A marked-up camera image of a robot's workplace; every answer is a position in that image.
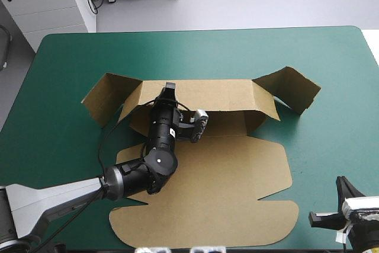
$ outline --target flattened cardboard box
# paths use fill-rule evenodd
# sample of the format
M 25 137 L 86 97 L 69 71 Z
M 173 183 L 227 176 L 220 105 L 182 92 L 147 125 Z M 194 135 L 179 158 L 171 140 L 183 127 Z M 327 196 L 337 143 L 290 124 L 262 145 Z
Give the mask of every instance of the flattened cardboard box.
M 170 248 L 266 245 L 286 237 L 296 223 L 297 205 L 259 201 L 291 186 L 285 150 L 247 135 L 267 117 L 279 120 L 274 96 L 301 114 L 320 87 L 290 67 L 257 79 L 141 81 L 106 73 L 83 104 L 104 126 L 120 105 L 122 119 L 153 100 L 167 81 L 176 83 L 179 102 L 208 112 L 208 126 L 198 143 L 176 142 L 179 167 L 159 194 L 130 197 L 147 205 L 110 213 L 116 235 L 134 247 Z M 133 114 L 130 123 L 143 135 L 149 108 Z M 117 163 L 139 157 L 140 149 L 122 150 Z

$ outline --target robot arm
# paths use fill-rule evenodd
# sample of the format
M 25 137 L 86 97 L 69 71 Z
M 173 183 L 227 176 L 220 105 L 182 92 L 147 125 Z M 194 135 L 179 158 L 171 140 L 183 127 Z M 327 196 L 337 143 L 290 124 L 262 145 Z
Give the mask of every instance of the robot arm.
M 337 177 L 336 184 L 338 211 L 310 212 L 311 227 L 338 230 L 336 241 L 345 244 L 348 237 L 354 253 L 376 252 L 379 249 L 379 197 L 366 197 L 344 176 Z
M 197 142 L 208 115 L 197 110 L 190 123 L 182 121 L 175 84 L 167 82 L 150 112 L 143 157 L 107 168 L 104 177 L 41 190 L 18 184 L 0 188 L 0 252 L 27 252 L 31 242 L 41 242 L 50 221 L 93 199 L 118 200 L 145 190 L 158 193 L 178 166 L 175 141 Z

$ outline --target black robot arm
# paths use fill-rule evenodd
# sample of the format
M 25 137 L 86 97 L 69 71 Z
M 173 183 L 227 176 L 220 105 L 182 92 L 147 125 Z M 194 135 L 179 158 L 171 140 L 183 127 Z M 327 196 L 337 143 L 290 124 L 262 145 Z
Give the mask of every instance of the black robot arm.
M 184 123 L 178 104 L 175 84 L 166 83 L 150 111 L 145 152 L 107 168 L 104 177 L 40 190 L 19 184 L 0 187 L 0 253 L 26 253 L 31 242 L 41 242 L 50 221 L 81 211 L 93 200 L 118 200 L 145 190 L 158 193 L 178 167 L 175 141 L 197 142 L 208 121 L 206 112 L 197 110 Z

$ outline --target cardboard box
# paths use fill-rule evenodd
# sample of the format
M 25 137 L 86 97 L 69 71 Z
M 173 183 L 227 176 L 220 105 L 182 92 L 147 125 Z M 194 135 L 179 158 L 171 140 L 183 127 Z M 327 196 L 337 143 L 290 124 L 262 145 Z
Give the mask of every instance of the cardboard box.
M 106 73 L 83 104 L 105 126 L 122 103 L 120 120 L 153 100 L 167 81 L 176 83 L 179 102 L 208 113 L 208 126 L 198 143 L 176 143 L 179 167 L 159 194 L 131 196 L 147 205 L 110 213 L 117 236 L 134 247 L 171 248 L 266 245 L 287 236 L 297 205 L 259 201 L 292 184 L 284 148 L 247 135 L 268 117 L 280 119 L 274 96 L 301 114 L 320 87 L 290 67 L 256 79 L 142 81 Z M 143 135 L 149 108 L 133 114 L 130 123 Z M 122 150 L 117 163 L 139 157 L 140 148 Z

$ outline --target white tape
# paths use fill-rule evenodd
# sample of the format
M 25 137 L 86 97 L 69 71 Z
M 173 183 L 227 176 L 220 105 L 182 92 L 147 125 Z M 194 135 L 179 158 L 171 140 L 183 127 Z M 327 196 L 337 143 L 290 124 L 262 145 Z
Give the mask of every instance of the white tape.
M 343 229 L 337 231 L 336 242 L 346 244 L 346 240 L 348 238 L 348 235 L 352 227 L 353 227 L 353 224 L 349 220 Z
M 175 138 L 175 131 L 172 128 L 170 128 L 170 134 Z

